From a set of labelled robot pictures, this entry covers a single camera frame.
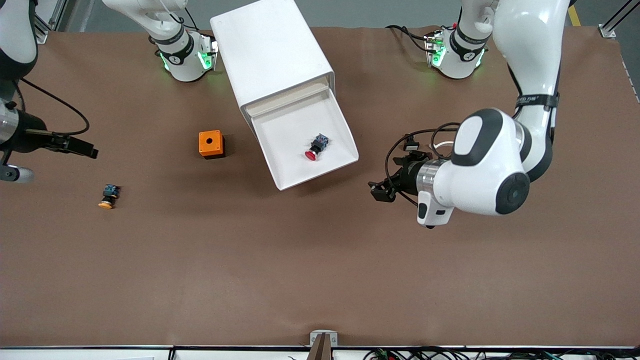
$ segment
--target gray floor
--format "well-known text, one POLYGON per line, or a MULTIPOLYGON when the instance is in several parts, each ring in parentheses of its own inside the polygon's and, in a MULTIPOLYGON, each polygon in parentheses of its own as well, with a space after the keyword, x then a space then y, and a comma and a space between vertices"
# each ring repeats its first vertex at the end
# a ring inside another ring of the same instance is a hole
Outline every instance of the gray floor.
MULTIPOLYGON (((212 16, 254 0, 190 0, 188 8, 202 29, 210 29, 212 16)), ((583 26, 606 22, 626 0, 578 0, 575 7, 583 26)), ((389 24, 420 27, 452 24, 458 18, 459 1, 435 0, 296 0, 309 26, 382 28, 389 24)), ((187 18, 184 12, 179 14, 187 18)), ((143 31, 131 19, 107 8, 101 0, 76 0, 66 31, 143 31)), ((640 85, 640 9, 616 29, 617 41, 634 83, 640 85)))

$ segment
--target orange box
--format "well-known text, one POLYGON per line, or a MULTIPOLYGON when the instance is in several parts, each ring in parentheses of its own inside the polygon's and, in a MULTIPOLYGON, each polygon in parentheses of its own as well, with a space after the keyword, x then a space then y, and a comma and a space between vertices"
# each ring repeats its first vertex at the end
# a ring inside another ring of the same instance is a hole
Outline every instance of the orange box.
POLYGON ((205 159, 224 158, 225 137, 220 130, 202 131, 198 134, 198 150, 205 159))

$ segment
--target white storage box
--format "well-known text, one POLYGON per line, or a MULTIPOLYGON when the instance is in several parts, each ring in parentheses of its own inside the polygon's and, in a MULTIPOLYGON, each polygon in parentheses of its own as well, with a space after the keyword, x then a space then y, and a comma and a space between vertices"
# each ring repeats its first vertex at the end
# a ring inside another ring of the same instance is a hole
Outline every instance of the white storage box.
POLYGON ((280 190, 358 160, 335 76, 293 0, 260 0, 211 18, 240 111, 280 190), (322 134, 327 148, 305 156, 322 134))

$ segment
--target green led light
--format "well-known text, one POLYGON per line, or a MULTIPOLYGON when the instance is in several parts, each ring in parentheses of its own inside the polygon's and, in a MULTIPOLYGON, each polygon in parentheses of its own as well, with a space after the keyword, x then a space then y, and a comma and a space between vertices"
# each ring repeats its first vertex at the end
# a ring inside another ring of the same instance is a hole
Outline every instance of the green led light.
POLYGON ((200 59, 200 62, 202 63, 202 67, 205 70, 211 69, 211 60, 209 60, 209 55, 203 54, 199 51, 198 58, 200 59))
POLYGON ((476 67, 480 66, 480 61, 482 60, 482 55, 484 55, 484 49, 482 49, 482 51, 480 52, 480 55, 478 55, 478 62, 476 63, 476 67))
POLYGON ((162 62, 164 63, 164 68, 169 71, 169 65, 166 64, 166 60, 164 59, 162 53, 160 53, 160 59, 162 59, 162 62))
POLYGON ((442 63, 442 58, 444 57, 444 54, 447 52, 447 48, 444 46, 441 46, 438 51, 436 51, 436 53, 433 55, 433 66, 440 66, 440 64, 442 63))

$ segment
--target black cable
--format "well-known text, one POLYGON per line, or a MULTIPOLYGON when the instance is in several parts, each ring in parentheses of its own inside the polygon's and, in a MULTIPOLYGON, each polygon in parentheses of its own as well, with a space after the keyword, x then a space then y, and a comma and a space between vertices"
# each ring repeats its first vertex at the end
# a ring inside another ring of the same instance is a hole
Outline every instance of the black cable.
POLYGON ((389 352, 396 356, 398 360, 408 360, 404 355, 400 354, 400 351, 389 350, 389 352))
POLYGON ((408 202, 411 202, 416 207, 418 206, 418 203, 415 202, 413 199, 411 199, 409 196, 407 196, 400 189, 396 188, 396 185, 393 183, 393 181, 391 181, 391 175, 389 174, 389 158, 391 157, 391 154, 396 149, 396 147, 398 147, 398 145, 400 145, 400 143, 403 142, 404 139, 408 138, 409 136, 414 136, 414 135, 424 134, 424 133, 432 133, 434 131, 457 131, 458 128, 455 128, 455 129, 447 129, 447 128, 445 128, 446 126, 450 126, 451 124, 457 124, 457 122, 455 122, 455 123, 448 122, 448 123, 446 123, 444 125, 439 126, 436 129, 418 130, 418 131, 414 131, 414 132, 412 132, 410 134, 406 134, 402 138, 400 138, 400 140, 396 141, 396 143, 391 147, 391 150, 389 150, 389 152, 387 153, 387 156, 385 156, 385 175, 387 176, 387 181, 389 182, 391 187, 396 191, 396 193, 400 194, 408 202))
POLYGON ((35 88, 36 90, 39 90, 40 92, 44 93, 45 95, 48 95, 49 97, 59 101, 60 103, 62 103, 63 105, 65 105, 66 107, 70 108, 71 110, 73 110, 76 114, 78 114, 82 120, 84 121, 84 129, 80 130, 80 131, 71 131, 69 133, 57 133, 52 131, 51 133, 54 135, 62 135, 62 136, 72 136, 72 135, 80 135, 83 133, 86 133, 87 130, 89 130, 89 120, 87 120, 87 118, 75 107, 73 107, 71 104, 69 104, 68 102, 64 101, 63 99, 60 99, 59 97, 53 95, 52 93, 48 92, 47 90, 44 90, 43 88, 39 87, 38 85, 30 82, 29 80, 22 78, 22 81, 24 81, 25 84, 35 88))
POLYGON ((200 29, 198 29, 198 26, 196 25, 196 22, 193 21, 193 17, 191 16, 191 14, 189 13, 189 10, 187 10, 187 8, 184 8, 184 11, 187 12, 187 15, 189 15, 189 18, 191 19, 191 22, 193 23, 193 26, 190 25, 185 25, 184 24, 184 18, 181 16, 178 16, 178 19, 175 18, 175 16, 173 16, 172 13, 169 13, 169 16, 178 24, 182 24, 182 26, 184 26, 185 28, 189 28, 189 29, 194 29, 195 31, 200 31, 200 29))
POLYGON ((189 19, 191 19, 191 23, 193 24, 193 27, 196 29, 196 31, 200 31, 200 29, 198 29, 198 26, 196 25, 196 22, 193 20, 193 16, 191 16, 189 9, 184 8, 184 11, 186 11, 187 15, 189 15, 189 19))
POLYGON ((576 348, 569 349, 569 350, 563 352, 562 354, 556 355, 556 357, 562 358, 563 356, 568 355, 568 354, 593 355, 598 360, 604 360, 602 355, 597 351, 593 351, 593 350, 589 350, 589 349, 576 349, 576 348))
POLYGON ((18 86, 18 82, 16 80, 11 80, 13 83, 13 87, 15 87, 15 92, 18 93, 18 98, 20 99, 20 107, 22 111, 27 111, 27 107, 24 105, 24 97, 22 96, 22 92, 20 91, 20 87, 18 86))
POLYGON ((371 350, 371 351, 369 351, 368 353, 366 353, 366 354, 364 355, 364 357, 362 358, 362 360, 367 360, 367 357, 368 357, 369 355, 371 355, 371 354, 375 354, 375 353, 376 353, 376 351, 375 351, 375 350, 371 350))
POLYGON ((425 354, 422 351, 418 351, 417 355, 420 358, 420 360, 433 360, 433 357, 428 356, 427 354, 425 354))
POLYGON ((618 20, 618 22, 617 22, 617 23, 615 23, 615 24, 613 25, 612 29, 615 29, 615 28, 616 28, 616 26, 618 26, 618 24, 619 24, 622 20, 624 20, 627 16, 629 16, 629 14, 630 14, 630 13, 632 13, 632 12, 633 12, 637 7, 638 7, 638 5, 640 5, 640 3, 636 3, 636 4, 634 5, 634 7, 632 7, 632 8, 631 8, 631 10, 627 11, 627 13, 626 13, 625 15, 623 15, 623 16, 620 18, 620 20, 618 20))
POLYGON ((627 0, 627 3, 625 3, 625 4, 624 4, 620 9, 618 9, 618 11, 617 11, 615 14, 613 14, 613 16, 611 17, 611 19, 609 19, 607 22, 605 22, 605 23, 604 23, 604 25, 603 25, 602 27, 603 27, 603 28, 606 28, 606 27, 607 27, 607 25, 609 25, 609 23, 610 23, 611 21, 613 21, 613 19, 614 19, 616 16, 618 16, 618 14, 619 14, 619 13, 621 13, 621 12, 622 12, 622 10, 623 10, 624 8, 626 8, 626 7, 627 7, 627 5, 629 5, 632 1, 633 1, 633 0, 627 0))
POLYGON ((398 25, 389 25, 389 26, 385 26, 385 29, 398 29, 400 31, 402 31, 403 34, 409 36, 409 38, 411 39, 411 41, 413 42, 414 45, 416 45, 418 47, 418 49, 425 51, 427 53, 430 54, 435 54, 436 52, 434 50, 431 49, 425 49, 424 47, 422 47, 420 44, 418 44, 415 39, 419 39, 424 41, 425 38, 424 37, 420 37, 416 34, 413 34, 411 32, 409 32, 409 29, 406 28, 406 26, 398 26, 398 25))
POLYGON ((456 353, 455 351, 449 349, 449 352, 451 353, 451 355, 453 355, 453 357, 456 358, 456 360, 463 360, 462 356, 460 356, 459 353, 456 353))
MULTIPOLYGON (((445 124, 445 125, 441 125, 441 126, 438 126, 438 128, 436 129, 436 131, 441 131, 441 130, 442 130, 441 128, 445 127, 446 125, 447 125, 447 124, 445 124)), ((431 352, 434 352, 434 353, 436 353, 436 354, 439 354, 439 355, 442 355, 442 356, 446 357, 446 358, 447 358, 447 360, 453 360, 453 359, 451 359, 451 357, 450 357, 450 356, 448 356, 448 355, 446 354, 446 352, 447 352, 447 351, 448 351, 448 352, 451 352, 451 350, 449 350, 449 349, 445 349, 445 348, 441 348, 441 347, 426 347, 426 348, 422 348, 421 350, 422 350, 422 352, 423 352, 423 353, 424 353, 425 351, 431 351, 431 352)))
POLYGON ((436 149, 435 140, 436 140, 436 135, 440 131, 443 131, 444 128, 447 127, 447 126, 458 126, 458 127, 460 127, 460 123, 459 122, 448 122, 446 124, 442 124, 442 125, 438 126, 436 131, 433 132, 433 135, 431 135, 431 150, 433 150, 433 153, 436 154, 439 159, 445 159, 445 160, 451 159, 451 155, 450 156, 444 156, 443 154, 440 154, 438 152, 438 149, 436 149))
POLYGON ((635 356, 631 355, 630 353, 628 353, 628 352, 626 352, 626 351, 624 351, 622 354, 623 354, 625 357, 630 357, 630 358, 632 358, 633 360, 637 360, 637 358, 636 358, 635 356))
POLYGON ((520 357, 520 356, 490 356, 483 360, 540 360, 538 357, 520 357))
POLYGON ((458 355, 460 355, 461 357, 464 357, 464 360, 471 360, 471 358, 469 358, 469 356, 467 356, 465 353, 460 352, 460 351, 458 351, 458 350, 454 350, 454 349, 451 349, 451 348, 450 348, 450 349, 449 349, 449 352, 450 352, 450 353, 452 353, 452 354, 454 354, 454 356, 455 356, 456 354, 458 354, 458 355))

